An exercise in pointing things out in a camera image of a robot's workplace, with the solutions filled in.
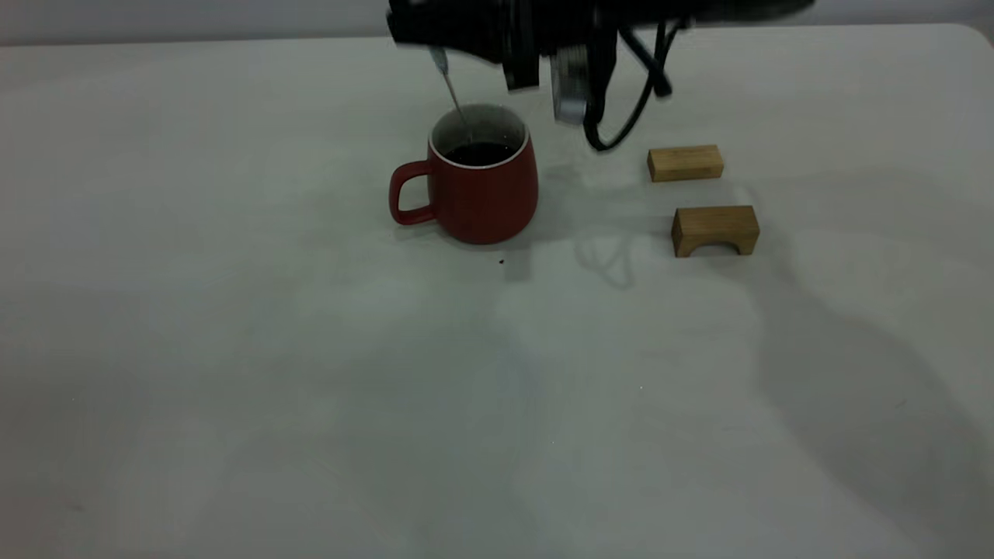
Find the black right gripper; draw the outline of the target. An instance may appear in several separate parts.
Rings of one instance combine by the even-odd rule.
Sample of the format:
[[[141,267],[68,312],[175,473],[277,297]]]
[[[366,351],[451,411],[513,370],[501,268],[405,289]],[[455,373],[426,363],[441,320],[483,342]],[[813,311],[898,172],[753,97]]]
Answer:
[[[501,36],[476,26],[499,15]],[[441,47],[501,63],[509,91],[540,84],[540,57],[564,57],[583,47],[586,84],[605,86],[617,63],[617,21],[596,1],[390,1],[388,29],[395,43]]]

